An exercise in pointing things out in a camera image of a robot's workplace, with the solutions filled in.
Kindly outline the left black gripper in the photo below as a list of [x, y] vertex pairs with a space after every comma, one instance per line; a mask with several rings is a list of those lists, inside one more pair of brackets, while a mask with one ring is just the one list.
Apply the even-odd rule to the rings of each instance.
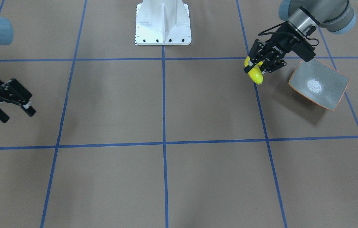
[[291, 22], [285, 21], [270, 29], [264, 30], [263, 35], [271, 37], [262, 42], [256, 39], [244, 62], [244, 72], [249, 73], [253, 67], [262, 62], [262, 74], [272, 73], [286, 66], [283, 59], [287, 53], [294, 52], [304, 61], [309, 62], [316, 54], [315, 48]]

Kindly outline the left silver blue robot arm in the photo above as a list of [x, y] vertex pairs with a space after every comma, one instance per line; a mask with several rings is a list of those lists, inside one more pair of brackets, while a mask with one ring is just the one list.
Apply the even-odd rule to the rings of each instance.
[[282, 23], [264, 30], [265, 42], [255, 40], [244, 61], [244, 71], [257, 69], [273, 72], [286, 65], [284, 57], [294, 52], [305, 62], [315, 57], [315, 45], [310, 35], [318, 28], [340, 35], [351, 30], [357, 21], [356, 12], [348, 0], [284, 0], [279, 6]]

